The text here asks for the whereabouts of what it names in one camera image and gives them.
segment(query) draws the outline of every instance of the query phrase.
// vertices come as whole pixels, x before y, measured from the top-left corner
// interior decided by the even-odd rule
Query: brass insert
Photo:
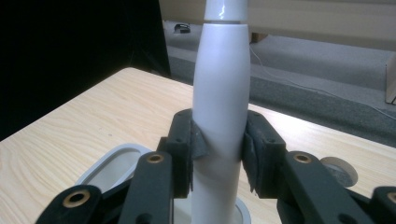
[[[293,158],[301,163],[309,163],[312,161],[311,158],[305,156],[304,154],[295,154]]]
[[[396,203],[396,192],[389,192],[388,198],[393,202]]]
[[[78,207],[85,202],[87,202],[91,197],[91,194],[86,189],[81,189],[74,191],[73,193],[67,195],[64,199],[64,207],[66,208],[74,208]]]
[[[154,154],[150,157],[148,157],[148,162],[150,163],[158,163],[163,161],[163,156],[159,154]]]

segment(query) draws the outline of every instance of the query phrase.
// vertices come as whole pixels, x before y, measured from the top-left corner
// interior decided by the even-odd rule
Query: grey carpet
[[[192,85],[195,63],[169,58],[173,79]],[[396,121],[367,105],[252,77],[250,102],[344,133],[396,147]],[[384,110],[396,117],[393,111]]]

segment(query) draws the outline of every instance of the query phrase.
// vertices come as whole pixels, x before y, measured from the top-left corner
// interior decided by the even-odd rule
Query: round hole
[[[352,187],[358,183],[358,172],[347,161],[336,157],[325,157],[320,162],[344,188]]]
[[[396,203],[396,192],[389,192],[388,198],[393,202]]]
[[[144,213],[136,218],[136,224],[150,224],[152,220],[152,215]]]
[[[163,161],[163,156],[159,155],[159,154],[155,154],[155,155],[148,157],[148,162],[150,162],[150,163],[158,163],[161,161]]]
[[[358,224],[358,222],[355,220],[355,218],[353,218],[349,215],[346,215],[346,214],[340,214],[338,216],[338,220],[344,224]]]
[[[78,207],[78,206],[84,204],[85,202],[87,202],[88,199],[90,199],[90,197],[91,197],[91,194],[86,189],[77,190],[77,191],[74,191],[73,193],[67,195],[66,198],[64,198],[63,205],[64,205],[64,207],[67,207],[67,208]]]
[[[296,155],[294,155],[294,159],[295,159],[296,161],[298,161],[298,162],[301,162],[301,163],[309,163],[309,162],[312,161],[311,158],[309,158],[309,157],[307,157],[307,156],[305,156],[305,155],[303,155],[303,154],[296,154]]]

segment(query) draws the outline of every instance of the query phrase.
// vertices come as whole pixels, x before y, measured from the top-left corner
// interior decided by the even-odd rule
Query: light wood tabletop
[[[192,86],[133,68],[124,69],[0,143],[0,223],[34,223],[50,201],[111,148],[136,143],[155,150],[174,114],[192,107]],[[370,197],[396,185],[396,148],[340,133],[262,107],[287,149],[352,164],[351,189]],[[280,223],[276,200],[250,193],[241,172],[238,197],[252,223]]]

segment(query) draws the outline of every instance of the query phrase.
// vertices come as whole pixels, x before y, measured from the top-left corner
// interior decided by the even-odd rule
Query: floor
[[[191,24],[189,34],[175,34],[176,24],[174,21],[166,21],[164,26],[172,73],[175,79],[191,84],[202,26]],[[396,147],[396,140],[390,140],[396,139],[396,105],[385,103],[386,64],[393,52],[274,35],[268,35],[259,43],[250,44],[250,49],[253,102],[256,94],[258,104],[263,103],[263,106],[268,105],[267,107],[294,116],[298,114],[296,111],[311,106],[305,104],[312,100],[316,102],[312,104],[317,109],[312,108],[313,112],[303,111],[302,119],[332,128],[339,126],[335,129],[356,135],[361,132],[357,129],[363,127],[367,133],[361,137]],[[267,96],[276,99],[276,103],[265,99],[264,95],[271,94],[263,89],[262,83],[283,88],[279,94]],[[294,111],[288,111],[294,104],[288,103],[288,97],[295,91],[301,93],[301,102],[295,106]],[[323,116],[327,114],[331,117],[329,114],[333,111],[332,107],[337,107],[340,103],[354,107],[347,112],[335,109],[334,116],[344,118],[338,121],[339,125],[333,127],[334,119]],[[364,114],[356,119],[353,113]],[[320,119],[312,119],[314,116],[310,117],[311,114]],[[358,123],[356,127],[345,123],[352,119],[355,119],[352,123]],[[378,137],[385,140],[372,138],[370,133],[373,132],[377,132],[376,135],[386,132]]]

